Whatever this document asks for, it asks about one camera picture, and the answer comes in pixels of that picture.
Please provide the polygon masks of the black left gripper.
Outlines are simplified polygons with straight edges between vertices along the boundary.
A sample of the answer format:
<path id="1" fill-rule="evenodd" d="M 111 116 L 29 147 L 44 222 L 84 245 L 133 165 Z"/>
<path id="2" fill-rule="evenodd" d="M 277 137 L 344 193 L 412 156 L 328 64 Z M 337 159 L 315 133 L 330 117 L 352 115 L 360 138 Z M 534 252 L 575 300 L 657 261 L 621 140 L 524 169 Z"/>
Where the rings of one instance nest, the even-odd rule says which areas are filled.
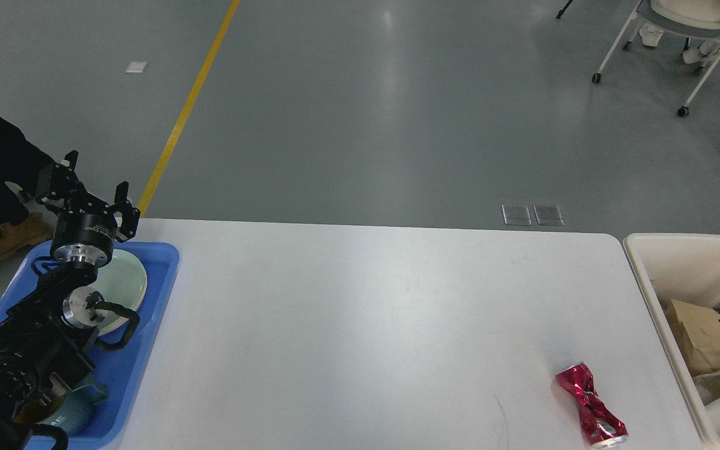
<path id="1" fill-rule="evenodd" d="M 69 151 L 60 162 L 44 166 L 38 173 L 35 202 L 57 214 L 49 256 L 60 263 L 87 263 L 95 268 L 113 258 L 114 239 L 134 238 L 141 212 L 129 199 L 129 183 L 116 186 L 106 214 L 94 213 L 98 198 L 78 179 L 79 153 Z"/>

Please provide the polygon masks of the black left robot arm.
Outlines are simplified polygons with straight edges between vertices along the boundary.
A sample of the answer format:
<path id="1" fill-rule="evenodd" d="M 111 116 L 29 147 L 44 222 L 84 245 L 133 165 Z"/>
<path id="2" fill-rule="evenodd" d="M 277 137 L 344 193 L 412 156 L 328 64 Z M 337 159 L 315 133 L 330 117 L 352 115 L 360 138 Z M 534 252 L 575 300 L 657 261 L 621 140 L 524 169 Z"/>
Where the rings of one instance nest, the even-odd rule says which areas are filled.
<path id="1" fill-rule="evenodd" d="M 117 185 L 106 202 L 89 193 L 75 172 L 78 152 L 40 172 L 35 199 L 57 214 L 44 262 L 52 269 L 0 322 L 0 449 L 23 449 L 33 436 L 68 447 L 68 434 L 42 421 L 18 421 L 24 408 L 48 406 L 70 393 L 94 370 L 91 348 L 126 347 L 140 317 L 131 308 L 106 301 L 83 288 L 111 262 L 114 243 L 136 234 L 140 210 L 128 197 L 129 183 Z"/>

